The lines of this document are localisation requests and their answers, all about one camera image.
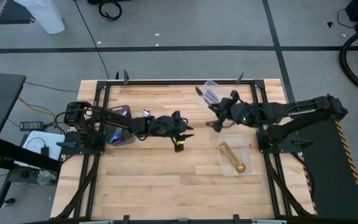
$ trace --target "wooden tabletop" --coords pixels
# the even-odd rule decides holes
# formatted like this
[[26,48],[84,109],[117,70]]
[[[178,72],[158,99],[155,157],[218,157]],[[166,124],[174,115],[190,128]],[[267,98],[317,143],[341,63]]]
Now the wooden tabletop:
[[[279,79],[266,79],[269,102],[285,103]],[[97,81],[82,81],[79,101],[94,100]],[[252,102],[249,85],[228,85],[243,101]],[[175,153],[169,138],[148,138],[120,147],[107,144],[101,156],[93,203],[92,220],[273,218],[263,155],[255,129],[233,126],[220,134],[243,134],[249,146],[252,173],[237,177],[221,174],[219,133],[205,126],[215,120],[206,106],[198,104],[194,85],[129,85],[111,87],[108,107],[129,105],[132,117],[143,109],[153,116],[180,110],[194,130],[185,150]],[[310,213],[314,213],[302,165],[291,155],[281,154],[287,186]],[[51,217],[58,215],[78,188],[83,156],[73,156],[62,167]],[[281,194],[278,194],[283,213]],[[83,199],[82,214],[86,207]]]

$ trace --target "black metal frame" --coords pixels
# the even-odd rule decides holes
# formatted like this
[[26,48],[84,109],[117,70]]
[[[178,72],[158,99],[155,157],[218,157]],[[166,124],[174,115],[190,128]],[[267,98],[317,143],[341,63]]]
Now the black metal frame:
[[[115,85],[203,85],[205,83],[206,80],[114,80],[114,81],[98,81],[96,84],[96,93],[95,93],[95,97],[94,97],[94,106],[100,106],[99,105],[99,101],[100,101],[100,97],[102,94],[102,90],[104,90],[104,98],[103,98],[103,108],[107,108],[108,106],[108,101],[109,101],[109,94],[110,94],[110,88],[112,86]],[[240,82],[238,80],[235,79],[228,79],[228,80],[214,80],[214,82],[216,82],[219,85],[249,85],[250,89],[251,89],[251,93],[252,93],[252,99],[254,101],[254,103],[258,103],[259,99],[258,99],[258,94],[257,94],[257,88],[260,90],[261,96],[262,96],[262,102],[267,103],[267,94],[266,94],[266,90],[265,90],[265,85],[264,85],[264,81],[263,80],[241,80]],[[99,131],[103,131],[104,129],[104,125],[101,124],[99,127]],[[83,165],[81,168],[81,175],[80,175],[80,184],[79,184],[79,189],[83,189],[83,188],[87,188],[87,186],[83,186],[83,184],[86,182],[85,179],[87,178],[87,170],[88,170],[88,163],[89,163],[89,156],[85,155],[84,159],[83,159]],[[96,168],[96,173],[97,173],[97,168],[99,165],[99,158],[100,155],[95,155],[94,156],[94,161],[93,161],[93,166],[95,166]],[[285,186],[285,178],[284,178],[284,174],[283,174],[283,169],[282,169],[282,163],[281,163],[281,158],[279,156],[278,153],[274,154],[274,159],[275,159],[275,164],[276,164],[276,169],[278,172],[278,176],[280,178],[280,180],[282,181],[282,184]],[[272,207],[273,207],[273,212],[275,217],[280,215],[280,209],[278,206],[278,199],[277,199],[277,193],[276,193],[276,189],[275,189],[275,182],[273,177],[270,175],[269,173],[269,165],[271,165],[271,161],[270,161],[270,154],[268,153],[264,153],[264,160],[265,160],[265,166],[266,166],[266,174],[268,177],[268,185],[269,185],[269,191],[270,191],[270,195],[271,195],[271,199],[272,199]],[[91,213],[92,213],[92,206],[93,206],[93,199],[94,199],[94,191],[95,191],[95,187],[96,187],[96,178],[97,175],[94,175],[93,178],[91,179],[90,182],[90,187],[89,187],[89,195],[88,195],[88,201],[86,204],[86,215],[85,217],[90,218],[91,217]],[[75,211],[74,211],[74,218],[78,218],[80,216],[80,209],[81,209],[81,198],[82,196],[80,195],[80,199],[78,200],[76,206],[75,206]],[[286,215],[292,215],[291,213],[291,206],[290,203],[288,202],[287,197],[285,196],[285,194],[283,193],[283,202],[284,202],[284,207],[285,207],[285,214]],[[160,222],[162,220],[150,220],[150,221],[145,221],[145,223],[147,222]],[[198,220],[200,221],[200,223],[208,223],[208,222],[227,222],[227,223],[238,223],[240,222],[240,219],[233,219],[233,220]],[[250,220],[241,220],[242,222],[250,222]]]

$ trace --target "wooden table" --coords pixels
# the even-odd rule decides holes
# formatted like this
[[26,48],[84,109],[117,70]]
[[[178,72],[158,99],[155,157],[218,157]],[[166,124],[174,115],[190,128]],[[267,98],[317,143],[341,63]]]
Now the wooden table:
[[[285,103],[279,79],[266,79],[269,102]],[[252,102],[247,85],[229,85],[243,101]],[[78,101],[94,100],[96,81],[82,81]],[[169,138],[148,138],[121,147],[107,144],[101,156],[92,220],[228,219],[273,218],[272,203],[263,155],[255,130],[233,126],[221,134],[243,134],[250,147],[252,173],[221,175],[218,136],[206,121],[215,115],[197,104],[194,85],[129,85],[111,88],[108,107],[129,105],[132,116],[142,116],[144,108],[153,116],[171,115],[180,110],[188,118],[195,136],[186,140],[185,150],[175,153]],[[287,186],[310,213],[314,213],[303,166],[289,154],[281,154]],[[83,156],[73,156],[62,167],[51,217],[58,215],[78,188]],[[281,194],[278,194],[283,213]],[[83,199],[82,215],[85,214]]]

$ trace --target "clear plastic container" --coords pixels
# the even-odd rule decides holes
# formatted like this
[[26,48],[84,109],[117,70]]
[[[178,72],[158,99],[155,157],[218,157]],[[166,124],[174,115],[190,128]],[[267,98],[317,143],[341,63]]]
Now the clear plastic container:
[[231,92],[231,90],[216,84],[212,80],[206,81],[200,90],[203,92],[203,96],[197,95],[197,98],[198,104],[202,106],[208,106],[210,103],[219,103],[222,98],[230,97]]
[[[237,175],[247,175],[252,172],[251,159],[249,155],[249,147],[244,141],[246,138],[243,134],[227,134],[227,135],[219,135],[218,139],[218,153],[221,161],[221,172],[224,176],[237,176]],[[235,157],[238,159],[240,164],[244,164],[246,169],[244,172],[238,173],[230,159],[227,156],[227,152],[222,152],[220,150],[220,145],[222,142],[225,142],[230,150],[233,152]]]

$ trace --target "gold metal object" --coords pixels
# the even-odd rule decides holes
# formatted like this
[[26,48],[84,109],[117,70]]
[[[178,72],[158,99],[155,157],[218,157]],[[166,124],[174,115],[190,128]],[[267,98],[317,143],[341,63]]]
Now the gold metal object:
[[233,165],[233,167],[239,174],[246,171],[246,165],[244,165],[237,159],[236,155],[234,155],[226,142],[223,141],[220,143],[219,150],[229,158],[230,163]]

